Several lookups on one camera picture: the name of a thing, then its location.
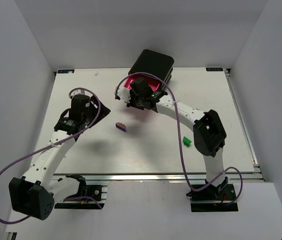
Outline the pink drawer with black knob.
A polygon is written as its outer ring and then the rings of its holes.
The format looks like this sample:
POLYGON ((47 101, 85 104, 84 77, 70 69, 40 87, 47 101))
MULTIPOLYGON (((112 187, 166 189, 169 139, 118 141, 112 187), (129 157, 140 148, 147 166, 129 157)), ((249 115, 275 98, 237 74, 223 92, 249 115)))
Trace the pink drawer with black knob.
POLYGON ((147 90, 150 93, 157 91, 161 86, 161 82, 144 74, 130 75, 124 82, 123 87, 128 90, 147 90))

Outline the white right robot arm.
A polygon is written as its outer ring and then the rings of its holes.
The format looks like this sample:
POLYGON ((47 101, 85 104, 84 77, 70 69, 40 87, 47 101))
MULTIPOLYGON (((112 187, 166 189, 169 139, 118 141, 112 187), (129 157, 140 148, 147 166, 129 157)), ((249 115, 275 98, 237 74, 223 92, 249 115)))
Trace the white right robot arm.
POLYGON ((159 88, 153 90, 144 77, 128 80, 124 87, 126 88, 124 93, 129 94, 127 102, 129 105, 175 119, 179 139, 180 124, 193 132, 193 144, 202 154, 206 170, 206 186, 194 191, 199 192, 206 188, 211 188, 215 192, 222 191, 228 184, 223 162, 227 134, 219 114, 213 109, 202 111, 177 101, 169 87, 166 90, 159 88))

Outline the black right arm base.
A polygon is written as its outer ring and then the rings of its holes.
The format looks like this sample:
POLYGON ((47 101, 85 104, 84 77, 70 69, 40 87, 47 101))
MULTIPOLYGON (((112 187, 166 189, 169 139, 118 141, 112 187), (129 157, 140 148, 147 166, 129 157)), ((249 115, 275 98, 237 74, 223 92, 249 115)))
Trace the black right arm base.
POLYGON ((208 186, 202 191, 190 190, 186 197, 190 200, 193 213, 238 212, 237 194, 228 178, 218 186, 208 186))

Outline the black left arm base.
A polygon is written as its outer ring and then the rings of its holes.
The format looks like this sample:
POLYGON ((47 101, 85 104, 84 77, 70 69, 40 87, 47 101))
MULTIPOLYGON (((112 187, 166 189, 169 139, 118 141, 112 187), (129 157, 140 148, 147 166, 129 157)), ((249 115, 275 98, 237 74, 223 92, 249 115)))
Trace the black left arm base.
POLYGON ((105 184, 87 182, 78 174, 68 174, 65 178, 59 178, 57 182, 63 180, 74 180, 78 185, 74 187, 73 194, 54 205, 55 209, 101 210, 104 207, 108 192, 105 184))

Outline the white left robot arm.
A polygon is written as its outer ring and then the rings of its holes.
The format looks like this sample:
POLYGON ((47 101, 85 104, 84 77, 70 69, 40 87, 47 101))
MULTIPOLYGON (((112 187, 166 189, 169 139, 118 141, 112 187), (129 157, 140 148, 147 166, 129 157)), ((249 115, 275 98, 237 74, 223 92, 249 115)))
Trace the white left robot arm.
POLYGON ((52 183, 52 177, 67 152, 74 146, 86 127, 93 127, 110 113, 95 96, 77 94, 71 97, 70 108, 60 115, 54 126, 48 148, 21 178, 9 185, 12 209, 30 217, 45 220, 55 204, 66 199, 91 199, 86 179, 68 174, 52 183))

